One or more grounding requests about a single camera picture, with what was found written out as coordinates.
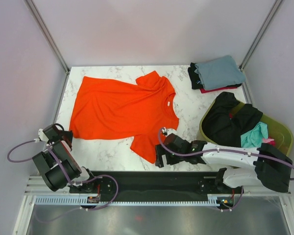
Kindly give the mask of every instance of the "folded clothes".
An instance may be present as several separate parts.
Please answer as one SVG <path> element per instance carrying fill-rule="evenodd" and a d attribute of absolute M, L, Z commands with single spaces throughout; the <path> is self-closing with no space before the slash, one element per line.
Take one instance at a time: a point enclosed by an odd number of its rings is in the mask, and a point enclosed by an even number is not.
<path fill-rule="evenodd" d="M 231 110 L 239 103 L 230 92 L 222 92 L 217 96 L 202 121 L 202 130 L 209 139 L 220 145 L 241 147 L 241 135 L 252 130 L 263 113 L 251 104 L 245 104 L 231 118 Z"/>
<path fill-rule="evenodd" d="M 187 69 L 187 71 L 188 71 L 188 74 L 190 76 L 190 80 L 191 80 L 191 83 L 192 83 L 192 89 L 193 90 L 200 89 L 201 93 L 208 93 L 208 92 L 214 92 L 214 91 L 225 90 L 225 89 L 235 89 L 235 88 L 242 85 L 242 84 L 234 84 L 234 85 L 226 86 L 224 88 L 220 88 L 219 90 L 206 91 L 204 89 L 203 83 L 200 80 L 198 74 L 195 73 L 195 70 L 196 70 L 195 64 L 191 63 L 190 67 Z"/>
<path fill-rule="evenodd" d="M 235 60 L 230 56 L 195 64 L 203 88 L 207 91 L 245 82 L 245 75 L 238 69 Z"/>
<path fill-rule="evenodd" d="M 268 127 L 263 122 L 257 123 L 254 129 L 241 135 L 242 148 L 260 147 L 263 139 L 268 139 Z"/>

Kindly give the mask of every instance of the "orange t-shirt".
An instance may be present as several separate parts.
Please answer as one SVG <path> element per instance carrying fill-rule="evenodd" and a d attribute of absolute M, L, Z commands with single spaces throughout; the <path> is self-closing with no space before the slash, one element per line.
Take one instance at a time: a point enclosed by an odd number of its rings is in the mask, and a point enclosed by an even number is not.
<path fill-rule="evenodd" d="M 154 163 L 159 129 L 178 126 L 175 90 L 156 71 L 137 78 L 136 83 L 84 77 L 71 117 L 73 136 L 85 140 L 134 136 L 131 149 Z"/>

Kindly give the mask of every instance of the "gray floor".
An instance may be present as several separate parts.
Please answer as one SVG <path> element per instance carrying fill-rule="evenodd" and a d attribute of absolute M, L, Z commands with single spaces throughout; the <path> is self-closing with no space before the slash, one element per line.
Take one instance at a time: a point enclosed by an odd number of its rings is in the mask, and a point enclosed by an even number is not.
<path fill-rule="evenodd" d="M 41 220 L 72 206 L 35 206 Z M 289 235 L 278 198 L 243 198 L 233 212 L 204 207 L 109 206 L 74 211 L 49 224 L 32 218 L 33 235 Z"/>

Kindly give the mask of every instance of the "yellow-green basket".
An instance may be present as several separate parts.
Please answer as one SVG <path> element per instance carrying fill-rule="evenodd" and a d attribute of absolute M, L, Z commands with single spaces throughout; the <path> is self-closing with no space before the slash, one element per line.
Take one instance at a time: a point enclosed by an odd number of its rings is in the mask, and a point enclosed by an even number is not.
<path fill-rule="evenodd" d="M 202 121 L 205 119 L 206 115 L 208 114 L 208 112 L 210 111 L 210 109 L 214 103 L 215 103 L 215 101 L 213 101 L 213 103 L 210 105 L 209 109 L 206 111 L 205 115 L 202 117 L 202 119 L 200 121 L 200 125 L 199 125 L 199 130 L 200 130 L 202 136 L 208 142 L 211 142 L 211 143 L 215 143 L 215 142 L 213 142 L 211 139 L 209 139 L 205 135 L 205 133 L 203 132 Z M 231 110 L 231 114 L 235 115 L 244 105 L 245 104 L 243 102 L 240 102 L 236 107 L 234 107 Z M 289 130 L 289 128 L 287 128 L 285 125 L 279 123 L 278 121 L 268 117 L 265 114 L 263 114 L 260 121 L 267 124 L 269 136 L 275 140 L 275 147 L 277 149 L 279 149 L 286 156 L 289 156 L 290 151 L 292 149 L 293 141 L 294 141 L 293 134 Z"/>

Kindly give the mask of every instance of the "marble surface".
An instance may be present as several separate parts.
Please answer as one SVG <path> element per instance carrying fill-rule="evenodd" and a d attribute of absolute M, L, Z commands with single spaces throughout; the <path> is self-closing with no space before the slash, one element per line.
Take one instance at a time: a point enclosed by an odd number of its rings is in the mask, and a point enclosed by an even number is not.
<path fill-rule="evenodd" d="M 106 66 L 106 67 L 72 67 L 57 122 L 65 129 L 69 128 L 70 119 L 77 92 L 84 76 L 110 78 L 136 84 L 135 79 L 152 71 L 165 76 L 172 83 L 176 96 L 173 100 L 174 111 L 180 119 L 177 134 L 188 141 L 196 139 L 199 122 L 212 101 L 221 92 L 202 94 L 191 89 L 187 73 L 188 66 Z M 242 88 L 228 90 L 235 97 L 245 102 Z M 221 165 L 192 165 L 179 163 L 158 168 L 130 150 L 133 137 L 121 140 L 82 140 L 73 139 L 72 156 L 80 166 L 90 170 L 125 170 L 125 171 L 210 171 L 218 170 Z"/>

